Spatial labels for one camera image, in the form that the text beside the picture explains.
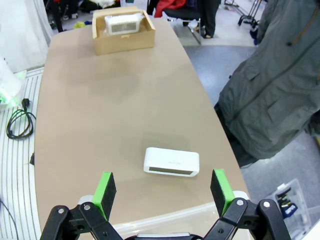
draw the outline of plug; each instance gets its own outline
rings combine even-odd
[[[24,98],[24,99],[22,99],[21,104],[22,104],[23,110],[26,112],[26,111],[27,111],[27,108],[28,108],[29,105],[30,105],[30,100],[29,100],[29,98]]]

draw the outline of green gripper pad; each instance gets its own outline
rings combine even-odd
[[[216,209],[221,217],[226,212],[233,199],[235,199],[234,192],[232,191],[223,169],[213,170],[210,189]]]
[[[112,172],[104,172],[95,190],[92,203],[97,206],[103,217],[108,221],[114,199],[116,196],[116,184]]]

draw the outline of person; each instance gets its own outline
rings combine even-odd
[[[273,157],[303,130],[320,134],[311,125],[320,123],[319,8],[269,0],[258,48],[220,93],[214,108],[240,167]]]
[[[204,28],[204,33],[201,33],[204,39],[212,39],[216,30],[216,14],[221,4],[221,0],[198,0],[200,1],[201,28]]]
[[[78,18],[78,1],[77,0],[63,0],[61,2],[61,14],[63,20]]]

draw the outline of blue object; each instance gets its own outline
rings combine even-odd
[[[297,210],[298,210],[298,207],[294,203],[291,203],[290,205],[285,207],[281,207],[281,213],[282,213],[283,219],[291,217]]]

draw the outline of jacket sleeve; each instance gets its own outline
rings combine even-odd
[[[276,9],[277,3],[278,3],[278,0],[269,0],[265,6],[261,19],[259,21],[259,28],[258,28],[258,34],[257,34],[258,43],[261,43],[262,39],[264,39],[268,26],[271,23],[272,16]]]
[[[305,131],[313,137],[320,137],[320,110],[311,116]]]

